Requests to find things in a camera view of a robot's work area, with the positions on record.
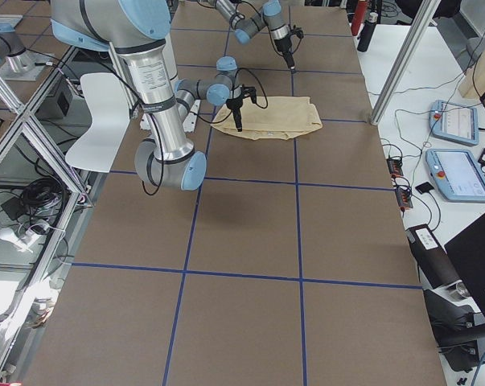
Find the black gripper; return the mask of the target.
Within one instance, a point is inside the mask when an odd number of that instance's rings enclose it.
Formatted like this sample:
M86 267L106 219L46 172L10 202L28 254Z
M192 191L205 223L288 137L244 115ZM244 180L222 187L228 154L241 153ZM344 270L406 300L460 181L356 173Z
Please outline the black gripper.
M289 36L286 36L281 39L275 39L274 45L276 47L277 52L283 57L286 61L286 65L290 72L296 72L295 62L293 53L291 51L292 43Z
M243 96L238 96L236 98L231 98L226 100L226 107L232 112L234 117L234 123L237 132L242 131L242 120L241 120L241 107L243 105Z

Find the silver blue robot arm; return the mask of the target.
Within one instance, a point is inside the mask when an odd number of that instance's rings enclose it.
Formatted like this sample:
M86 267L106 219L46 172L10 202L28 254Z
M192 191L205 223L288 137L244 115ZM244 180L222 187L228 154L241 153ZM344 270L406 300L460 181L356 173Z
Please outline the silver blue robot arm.
M112 27L119 35L123 31L142 34L145 39L160 41L168 36L171 12L165 1L50 1L53 35L63 43L90 51L107 51L113 41L106 36L106 27ZM303 38L302 30L291 27L282 16L279 1L265 2L255 14L246 17L238 10L238 1L199 1L207 9L217 10L233 29L236 39L246 44L260 31L267 29L273 49L295 72L294 51L291 36ZM20 15L0 18L0 63L7 61L14 72L31 70L34 62L28 49L16 35L15 26Z
M220 58L213 80L172 84L164 57L171 15L164 1L53 1L51 25L61 42L92 51L113 49L127 64L152 131L136 153L141 180L157 187L197 189L207 159L186 137L183 121L198 99L241 106L235 59Z

